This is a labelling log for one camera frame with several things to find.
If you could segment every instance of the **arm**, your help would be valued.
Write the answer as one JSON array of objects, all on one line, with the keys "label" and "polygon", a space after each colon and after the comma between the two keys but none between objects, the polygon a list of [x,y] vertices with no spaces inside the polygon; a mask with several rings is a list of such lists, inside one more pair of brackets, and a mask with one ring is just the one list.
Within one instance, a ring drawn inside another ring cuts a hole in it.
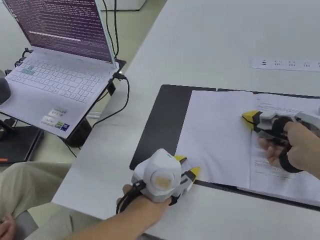
[{"label": "arm", "polygon": [[[131,186],[126,185],[123,187],[123,192],[126,193],[130,189]],[[65,240],[135,240],[162,218],[170,202],[168,199],[163,203],[154,203],[140,196],[122,213],[73,234]]]}]

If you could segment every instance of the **laptop screen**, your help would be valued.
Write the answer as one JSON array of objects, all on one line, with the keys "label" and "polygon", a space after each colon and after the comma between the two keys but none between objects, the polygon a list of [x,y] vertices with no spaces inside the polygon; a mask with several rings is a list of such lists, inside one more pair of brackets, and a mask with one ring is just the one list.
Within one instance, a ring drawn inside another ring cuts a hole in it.
[{"label": "laptop screen", "polygon": [[95,0],[4,0],[34,47],[112,62]]}]

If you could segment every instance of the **laptop keyboard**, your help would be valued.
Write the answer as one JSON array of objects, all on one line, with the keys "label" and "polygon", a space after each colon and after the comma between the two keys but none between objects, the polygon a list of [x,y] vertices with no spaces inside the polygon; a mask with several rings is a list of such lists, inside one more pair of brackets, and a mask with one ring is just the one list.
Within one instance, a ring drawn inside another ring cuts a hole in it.
[{"label": "laptop keyboard", "polygon": [[101,89],[105,77],[52,65],[43,60],[27,60],[16,67],[6,79],[87,103],[91,96]]}]

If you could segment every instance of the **document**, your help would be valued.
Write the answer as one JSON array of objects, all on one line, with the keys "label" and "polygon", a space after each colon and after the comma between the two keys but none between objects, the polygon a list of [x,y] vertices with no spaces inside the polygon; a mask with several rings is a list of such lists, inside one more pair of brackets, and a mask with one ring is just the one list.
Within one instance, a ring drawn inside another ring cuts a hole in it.
[{"label": "document", "polygon": [[259,110],[318,115],[320,99],[244,91],[193,91],[176,149],[187,157],[184,171],[201,167],[200,181],[320,206],[320,181],[307,172],[273,167],[258,136],[241,115]]},{"label": "document", "polygon": [[240,116],[252,109],[252,92],[193,91],[176,149],[184,170],[199,166],[201,181],[249,188],[251,131]]},{"label": "document", "polygon": [[[272,111],[279,114],[295,115],[298,112],[316,114],[319,99],[307,99],[273,94],[257,94],[259,111]],[[308,199],[320,202],[320,181],[303,171],[288,173],[273,167],[266,159],[265,151],[259,147],[258,136],[251,136],[250,189],[291,199]]]}]

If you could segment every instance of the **computer mouse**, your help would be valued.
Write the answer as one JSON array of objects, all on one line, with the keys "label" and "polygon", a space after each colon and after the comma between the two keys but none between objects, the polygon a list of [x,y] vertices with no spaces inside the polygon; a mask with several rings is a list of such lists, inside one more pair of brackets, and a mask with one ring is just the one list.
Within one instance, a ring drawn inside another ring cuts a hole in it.
[{"label": "computer mouse", "polygon": [[0,105],[7,101],[10,96],[11,90],[7,80],[0,77]]}]

